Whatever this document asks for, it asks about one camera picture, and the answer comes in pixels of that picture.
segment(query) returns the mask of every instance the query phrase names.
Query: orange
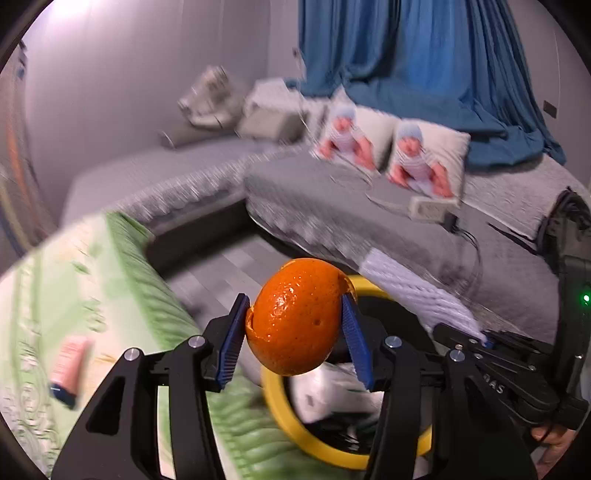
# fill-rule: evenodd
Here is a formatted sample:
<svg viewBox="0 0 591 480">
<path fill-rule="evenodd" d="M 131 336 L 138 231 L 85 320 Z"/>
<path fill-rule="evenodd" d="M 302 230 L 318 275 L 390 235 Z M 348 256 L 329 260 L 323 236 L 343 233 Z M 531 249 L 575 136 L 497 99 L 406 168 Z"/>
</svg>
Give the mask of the orange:
<svg viewBox="0 0 591 480">
<path fill-rule="evenodd" d="M 252 352 L 278 375 L 300 375 L 329 356 L 340 328 L 341 296 L 355 289 L 322 260 L 287 262 L 262 288 L 246 314 Z"/>
</svg>

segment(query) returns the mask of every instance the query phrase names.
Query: baby wearing blue hat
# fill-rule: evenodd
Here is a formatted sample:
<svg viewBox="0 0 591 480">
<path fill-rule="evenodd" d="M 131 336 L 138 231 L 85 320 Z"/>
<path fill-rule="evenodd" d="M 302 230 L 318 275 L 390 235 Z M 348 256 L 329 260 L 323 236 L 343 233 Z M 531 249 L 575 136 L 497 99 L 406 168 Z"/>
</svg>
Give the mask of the baby wearing blue hat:
<svg viewBox="0 0 591 480">
<path fill-rule="evenodd" d="M 369 170 L 375 170 L 373 146 L 363 132 L 355 127 L 355 105 L 341 105 L 336 111 L 326 139 L 318 153 L 332 160 L 335 150 L 339 157 Z"/>
<path fill-rule="evenodd" d="M 453 197 L 447 169 L 423 148 L 423 133 L 417 124 L 400 125 L 395 147 L 388 180 L 430 197 Z"/>
</svg>

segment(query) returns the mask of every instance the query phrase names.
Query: blue gripper pad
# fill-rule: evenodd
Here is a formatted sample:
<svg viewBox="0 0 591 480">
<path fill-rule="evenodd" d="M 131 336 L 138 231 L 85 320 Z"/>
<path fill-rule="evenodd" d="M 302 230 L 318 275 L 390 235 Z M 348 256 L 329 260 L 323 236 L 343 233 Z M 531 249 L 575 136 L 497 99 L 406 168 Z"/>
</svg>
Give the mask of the blue gripper pad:
<svg viewBox="0 0 591 480">
<path fill-rule="evenodd" d="M 354 300 L 348 294 L 342 296 L 341 326 L 345 340 L 347 341 L 351 360 L 355 366 L 357 379 L 365 388 L 371 390 L 374 386 L 372 355 L 365 342 L 365 337 L 356 317 L 356 308 L 352 302 Z"/>
<path fill-rule="evenodd" d="M 250 306 L 251 302 L 249 298 L 244 295 L 220 350 L 220 362 L 216 376 L 216 382 L 220 388 L 224 388 L 232 380 L 234 375 L 234 370 L 238 363 L 238 355 L 240 355 L 240 348 L 244 341 L 246 311 Z"/>
</svg>

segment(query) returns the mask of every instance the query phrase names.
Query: metal bolt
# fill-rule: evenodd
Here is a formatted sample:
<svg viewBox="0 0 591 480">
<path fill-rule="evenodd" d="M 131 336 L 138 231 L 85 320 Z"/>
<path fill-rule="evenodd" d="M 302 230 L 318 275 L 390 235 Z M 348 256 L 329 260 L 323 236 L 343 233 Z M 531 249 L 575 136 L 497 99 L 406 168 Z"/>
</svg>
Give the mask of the metal bolt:
<svg viewBox="0 0 591 480">
<path fill-rule="evenodd" d="M 466 355 L 461 350 L 452 350 L 449 352 L 449 358 L 454 362 L 463 362 L 466 359 Z"/>
<path fill-rule="evenodd" d="M 400 339 L 400 337 L 396 336 L 386 337 L 384 343 L 389 348 L 400 348 L 402 346 L 402 340 Z"/>
<path fill-rule="evenodd" d="M 137 348 L 128 348 L 125 353 L 123 354 L 125 359 L 128 362 L 133 362 L 136 358 L 139 357 L 139 349 Z"/>
<path fill-rule="evenodd" d="M 189 347 L 191 348 L 199 348 L 203 345 L 205 345 L 205 337 L 201 335 L 195 335 L 189 339 Z"/>
</svg>

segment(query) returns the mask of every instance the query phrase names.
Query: gray wall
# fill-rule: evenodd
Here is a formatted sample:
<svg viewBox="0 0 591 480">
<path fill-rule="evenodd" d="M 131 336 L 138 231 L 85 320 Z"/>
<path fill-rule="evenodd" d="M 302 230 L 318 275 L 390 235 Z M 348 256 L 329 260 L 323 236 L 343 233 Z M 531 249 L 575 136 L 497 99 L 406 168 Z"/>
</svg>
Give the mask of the gray wall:
<svg viewBox="0 0 591 480">
<path fill-rule="evenodd" d="M 55 0 L 25 36 L 31 153 L 53 215 L 80 172 L 157 146 L 208 64 L 265 77 L 268 34 L 269 0 Z"/>
<path fill-rule="evenodd" d="M 589 131 L 591 75 L 566 34 L 537 0 L 509 0 L 525 48 L 535 98 L 558 107 L 546 125 L 563 146 L 566 168 L 588 185 L 591 180 Z"/>
<path fill-rule="evenodd" d="M 271 25 L 269 28 L 269 77 L 297 77 L 300 69 L 293 57 L 298 47 L 298 0 L 270 0 Z"/>
</svg>

